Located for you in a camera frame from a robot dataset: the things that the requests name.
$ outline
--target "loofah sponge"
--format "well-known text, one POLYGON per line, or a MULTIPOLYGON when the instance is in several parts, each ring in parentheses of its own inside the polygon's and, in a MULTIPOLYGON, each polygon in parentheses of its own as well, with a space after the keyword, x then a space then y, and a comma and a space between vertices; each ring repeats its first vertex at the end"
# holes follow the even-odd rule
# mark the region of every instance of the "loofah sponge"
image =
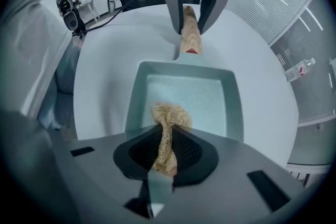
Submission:
POLYGON ((162 125, 162 138, 159 145, 159 154, 153 168, 169 176, 177 173, 177 160, 172 149, 172 126, 192 126, 192 119, 183 107, 177 104, 157 102, 152 108, 155 121, 162 125))

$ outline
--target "black slot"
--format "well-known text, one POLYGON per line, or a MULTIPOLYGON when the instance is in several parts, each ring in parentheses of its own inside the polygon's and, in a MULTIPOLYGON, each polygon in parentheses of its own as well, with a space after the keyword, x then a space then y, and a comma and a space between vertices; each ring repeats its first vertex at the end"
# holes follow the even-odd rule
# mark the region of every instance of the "black slot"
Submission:
POLYGON ((278 210, 290 201, 282 190, 263 171, 254 171, 248 173, 247 176, 272 212, 278 210))
POLYGON ((143 181, 138 198, 130 199, 124 206, 145 218, 153 218, 152 208, 149 207, 150 203, 148 184, 143 181))
POLYGON ((73 157, 77 157, 79 155, 87 154, 89 152, 95 151, 92 147, 87 146, 87 147, 82 147, 77 150, 70 151, 73 157))

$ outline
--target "bottle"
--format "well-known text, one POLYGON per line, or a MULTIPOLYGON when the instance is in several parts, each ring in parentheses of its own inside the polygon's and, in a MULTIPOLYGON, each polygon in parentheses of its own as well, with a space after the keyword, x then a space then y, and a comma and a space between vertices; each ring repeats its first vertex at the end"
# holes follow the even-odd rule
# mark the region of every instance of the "bottle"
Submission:
POLYGON ((315 59, 311 58, 310 60, 303 60, 298 64, 296 64, 295 66, 293 66, 292 68, 288 69, 285 72, 287 81, 292 82, 300 78, 304 74, 307 74, 311 70, 312 66, 315 65, 315 63, 316 63, 315 59))

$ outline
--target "white jacket sleeve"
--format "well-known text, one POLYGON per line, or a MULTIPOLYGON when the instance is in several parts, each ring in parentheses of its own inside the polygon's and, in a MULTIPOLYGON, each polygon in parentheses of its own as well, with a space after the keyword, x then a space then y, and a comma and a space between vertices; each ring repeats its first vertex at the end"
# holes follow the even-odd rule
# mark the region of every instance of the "white jacket sleeve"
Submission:
POLYGON ((9 0, 0 31, 0 108, 36 118, 71 32, 40 0, 9 0))

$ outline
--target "white cloth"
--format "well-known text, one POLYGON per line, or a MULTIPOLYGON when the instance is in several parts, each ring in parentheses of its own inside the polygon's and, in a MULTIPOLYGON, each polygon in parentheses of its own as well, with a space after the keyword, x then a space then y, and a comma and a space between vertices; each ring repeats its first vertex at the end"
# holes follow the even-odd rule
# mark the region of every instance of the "white cloth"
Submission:
POLYGON ((36 118, 71 32, 40 0, 8 0, 0 17, 0 108, 36 118))
POLYGON ((45 128, 68 129, 74 120, 73 88, 80 47, 70 42, 56 69, 38 113, 45 128))

